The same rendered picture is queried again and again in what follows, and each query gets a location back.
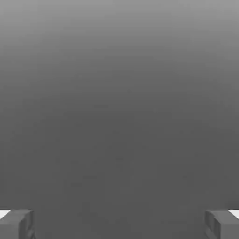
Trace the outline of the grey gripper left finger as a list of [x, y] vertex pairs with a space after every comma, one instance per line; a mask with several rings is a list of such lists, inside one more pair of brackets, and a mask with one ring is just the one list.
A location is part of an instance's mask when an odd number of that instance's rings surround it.
[[34, 211], [0, 209], [0, 239], [35, 239]]

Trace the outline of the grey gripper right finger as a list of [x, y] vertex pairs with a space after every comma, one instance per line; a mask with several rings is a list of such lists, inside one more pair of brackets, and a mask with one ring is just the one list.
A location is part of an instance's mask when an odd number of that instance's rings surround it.
[[204, 223], [208, 239], [239, 239], [239, 210], [206, 210]]

